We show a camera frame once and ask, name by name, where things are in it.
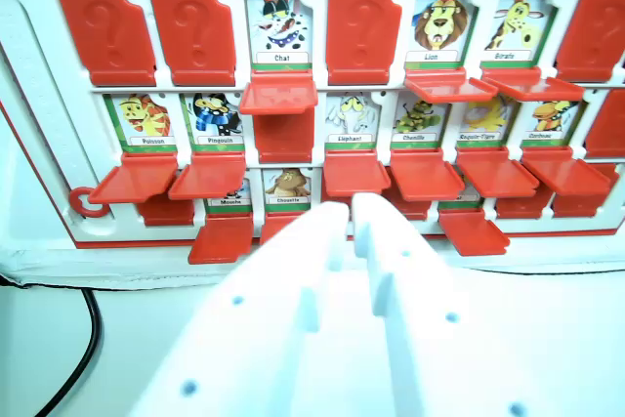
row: cartoon caterpillar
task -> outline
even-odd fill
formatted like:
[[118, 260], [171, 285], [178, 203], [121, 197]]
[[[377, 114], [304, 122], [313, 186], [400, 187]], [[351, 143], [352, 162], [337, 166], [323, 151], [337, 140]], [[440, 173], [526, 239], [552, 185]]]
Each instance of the cartoon caterpillar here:
[[431, 104], [422, 100], [415, 103], [412, 109], [408, 109], [407, 105], [408, 103], [402, 105], [406, 113], [396, 122], [396, 129], [401, 134], [421, 131], [439, 124], [441, 117], [434, 114]]
[[167, 109], [155, 104], [149, 95], [131, 95], [128, 100], [119, 104], [124, 119], [137, 132], [146, 132], [148, 136], [169, 136], [170, 120]]
[[308, 196], [311, 193], [304, 188], [306, 177], [299, 168], [287, 168], [282, 170], [282, 174], [275, 180], [275, 184], [267, 189], [265, 193], [274, 194], [281, 197]]

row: cartoon giraffe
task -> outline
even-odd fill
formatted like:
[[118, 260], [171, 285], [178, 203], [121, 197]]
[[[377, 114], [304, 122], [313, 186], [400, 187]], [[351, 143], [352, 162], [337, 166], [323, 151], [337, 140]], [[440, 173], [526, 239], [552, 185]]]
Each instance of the cartoon giraffe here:
[[529, 7], [529, 3], [525, 0], [515, 0], [515, 3], [508, 10], [498, 10], [495, 13], [495, 18], [499, 19], [504, 17], [501, 25], [497, 29], [486, 51], [492, 49], [499, 49], [504, 36], [507, 34], [519, 33], [521, 35], [521, 42], [524, 47], [531, 49], [538, 38], [540, 37], [540, 30], [533, 24], [529, 24], [525, 21], [527, 18], [540, 19], [544, 17], [542, 12], [532, 12]]

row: cartoon lion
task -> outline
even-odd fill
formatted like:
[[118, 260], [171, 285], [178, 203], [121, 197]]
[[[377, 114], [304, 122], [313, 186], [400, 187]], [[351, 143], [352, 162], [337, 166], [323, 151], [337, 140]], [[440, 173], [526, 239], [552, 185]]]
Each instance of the cartoon lion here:
[[459, 0], [437, 0], [419, 16], [414, 39], [429, 51], [438, 51], [464, 33], [469, 16]]
[[282, 170], [282, 174], [275, 180], [275, 184], [267, 189], [265, 193], [274, 194], [281, 197], [308, 196], [311, 193], [304, 188], [306, 177], [299, 168], [287, 168]]
[[124, 119], [137, 132], [146, 132], [148, 136], [169, 136], [170, 120], [167, 109], [155, 104], [149, 95], [138, 97], [133, 94], [119, 106]]

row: blue dot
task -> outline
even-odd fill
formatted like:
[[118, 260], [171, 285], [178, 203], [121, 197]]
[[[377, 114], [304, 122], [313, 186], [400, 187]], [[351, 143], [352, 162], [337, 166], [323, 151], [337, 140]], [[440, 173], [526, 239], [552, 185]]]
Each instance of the blue dot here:
[[448, 313], [445, 315], [445, 319], [449, 322], [458, 322], [460, 320], [460, 316], [457, 313]]
[[193, 380], [188, 380], [183, 383], [183, 396], [191, 396], [194, 395], [197, 391], [197, 383]]
[[525, 415], [525, 408], [518, 402], [510, 404], [510, 414], [515, 417], [523, 417]]

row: white plastic frame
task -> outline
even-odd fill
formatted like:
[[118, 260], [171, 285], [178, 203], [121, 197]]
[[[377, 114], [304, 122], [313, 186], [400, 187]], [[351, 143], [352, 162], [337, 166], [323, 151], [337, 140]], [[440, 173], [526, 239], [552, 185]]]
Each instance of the white plastic frame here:
[[[83, 219], [68, 206], [67, 195], [71, 188], [80, 186], [94, 187], [108, 172], [120, 162], [121, 149], [116, 136], [111, 135], [111, 125], [103, 110], [104, 103], [99, 97], [104, 93], [151, 93], [166, 95], [166, 102], [171, 106], [172, 128], [177, 138], [179, 168], [190, 162], [190, 146], [187, 130], [181, 115], [178, 96], [180, 93], [216, 92], [228, 94], [229, 100], [236, 103], [249, 81], [250, 56], [246, 27], [244, 0], [219, 0], [229, 5], [234, 24], [234, 44], [237, 52], [234, 87], [175, 87], [171, 81], [149, 0], [129, 0], [141, 5], [146, 16], [146, 24], [157, 70], [155, 87], [94, 87], [87, 70], [82, 66], [73, 41], [67, 29], [59, 0], [0, 0], [0, 40], [5, 54], [11, 62], [13, 73], [20, 82], [20, 88], [13, 83], [11, 73], [5, 70], [0, 75], [0, 98], [18, 134], [24, 143], [30, 158], [41, 175], [46, 188], [62, 214], [63, 221], [69, 226], [72, 236], [77, 241], [123, 241], [123, 240], [160, 240], [193, 239], [204, 224], [204, 209], [200, 201], [195, 203], [195, 217], [192, 227], [146, 228], [134, 206], [112, 204], [111, 214], [99, 219]], [[380, 129], [376, 150], [382, 163], [390, 162], [390, 141], [398, 90], [403, 89], [405, 77], [404, 61], [407, 38], [415, 0], [393, 0], [402, 7], [399, 33], [396, 42], [396, 55], [390, 68], [390, 81], [386, 86], [340, 87], [327, 85], [325, 66], [325, 41], [327, 24], [327, 0], [301, 0], [312, 8], [313, 44], [312, 72], [319, 104], [315, 111], [315, 133], [312, 148], [312, 162], [309, 164], [260, 164], [258, 151], [254, 146], [253, 119], [242, 115], [245, 129], [245, 158], [250, 186], [253, 194], [255, 235], [260, 234], [265, 219], [264, 198], [262, 197], [261, 168], [278, 167], [313, 167], [315, 176], [312, 187], [312, 205], [320, 200], [321, 166], [324, 157], [323, 123], [325, 116], [325, 96], [328, 92], [371, 91], [374, 101], [381, 105]], [[488, 29], [492, 23], [492, 14], [499, 0], [471, 0], [479, 7], [472, 41], [465, 58], [464, 67], [469, 77], [479, 78], [481, 44], [487, 40]], [[568, 22], [574, 12], [577, 0], [551, 0], [558, 7], [558, 15], [543, 48], [538, 66], [542, 76], [554, 76], [553, 63]], [[589, 102], [570, 145], [575, 157], [583, 158], [583, 142], [594, 117], [608, 91], [607, 88], [623, 88], [625, 70], [621, 61], [614, 67], [612, 78], [605, 83], [585, 84], [586, 88], [599, 89], [597, 93], [587, 90], [585, 98]], [[27, 102], [21, 97], [21, 91]], [[464, 106], [454, 104], [452, 114], [444, 132], [442, 149], [444, 159], [454, 162], [456, 157], [455, 129], [462, 117]], [[514, 159], [521, 157], [519, 147], [519, 129], [526, 113], [520, 113], [513, 127], [506, 147]], [[45, 135], [41, 138], [39, 129]], [[593, 159], [593, 162], [625, 162], [625, 158]], [[484, 210], [486, 217], [493, 219], [505, 232], [547, 232], [584, 229], [613, 229], [623, 218], [625, 179], [619, 179], [606, 204], [592, 219], [570, 218], [553, 219], [553, 211], [547, 207], [543, 216], [533, 220], [497, 220], [494, 211], [494, 199], [486, 199]], [[438, 226], [437, 203], [432, 204], [428, 219], [413, 222], [422, 233], [441, 233]]]

